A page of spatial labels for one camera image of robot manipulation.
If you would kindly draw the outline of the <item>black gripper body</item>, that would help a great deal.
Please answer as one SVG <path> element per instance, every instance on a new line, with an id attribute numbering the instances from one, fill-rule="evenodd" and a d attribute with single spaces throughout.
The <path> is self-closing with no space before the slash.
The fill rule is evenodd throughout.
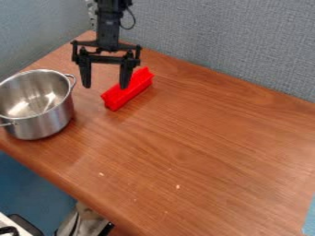
<path id="1" fill-rule="evenodd" d="M 92 63 L 122 65 L 125 62 L 141 66 L 141 45 L 121 43 L 118 47 L 102 47 L 97 41 L 74 40 L 71 46 L 71 60 L 79 66 L 88 66 Z"/>

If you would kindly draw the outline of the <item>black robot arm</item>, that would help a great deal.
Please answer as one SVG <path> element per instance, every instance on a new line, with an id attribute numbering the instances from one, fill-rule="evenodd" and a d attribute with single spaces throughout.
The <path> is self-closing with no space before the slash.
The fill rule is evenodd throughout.
<path id="1" fill-rule="evenodd" d="M 80 69 L 83 86 L 91 88 L 92 64 L 119 65 L 119 86 L 129 88 L 134 69 L 141 66 L 141 45 L 129 45 L 119 42 L 119 29 L 126 28 L 121 20 L 123 12 L 129 11 L 133 18 L 134 12 L 130 6 L 133 0 L 95 0 L 98 9 L 97 39 L 94 41 L 71 42 L 71 60 Z"/>

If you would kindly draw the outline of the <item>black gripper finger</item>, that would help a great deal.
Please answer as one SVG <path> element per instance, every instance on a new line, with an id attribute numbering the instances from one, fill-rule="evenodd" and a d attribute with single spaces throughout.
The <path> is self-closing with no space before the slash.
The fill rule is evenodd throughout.
<path id="1" fill-rule="evenodd" d="M 119 70 L 119 86 L 122 89 L 126 89 L 130 86 L 134 68 L 134 59 L 125 58 Z"/>
<path id="2" fill-rule="evenodd" d="M 79 56 L 79 69 L 82 75 L 83 86 L 91 88 L 91 60 L 88 55 Z"/>

